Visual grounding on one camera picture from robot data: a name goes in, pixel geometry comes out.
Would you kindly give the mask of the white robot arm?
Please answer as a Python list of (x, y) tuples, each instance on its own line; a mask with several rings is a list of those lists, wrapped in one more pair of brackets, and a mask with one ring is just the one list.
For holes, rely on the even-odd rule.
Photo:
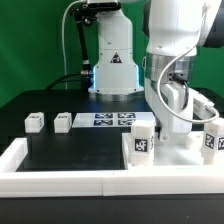
[(87, 0), (87, 8), (99, 24), (99, 60), (93, 69), (91, 96), (113, 100), (143, 91), (160, 122), (161, 141), (190, 133), (196, 97), (185, 83), (197, 48), (223, 45), (224, 0), (147, 0), (142, 25), (148, 38), (143, 85), (132, 56), (132, 23), (119, 0)]

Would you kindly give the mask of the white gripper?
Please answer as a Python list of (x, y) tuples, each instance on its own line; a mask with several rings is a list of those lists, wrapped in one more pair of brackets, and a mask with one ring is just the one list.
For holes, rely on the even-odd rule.
[[(183, 109), (185, 90), (181, 85), (176, 82), (164, 84), (161, 87), (161, 96), (166, 105), (176, 114), (187, 119), (193, 118), (192, 94), (189, 94), (187, 107)], [(145, 99), (160, 122), (159, 140), (161, 142), (167, 142), (169, 135), (184, 135), (191, 131), (192, 124), (190, 122), (174, 116), (162, 105), (155, 90), (155, 83), (148, 78), (145, 79)]]

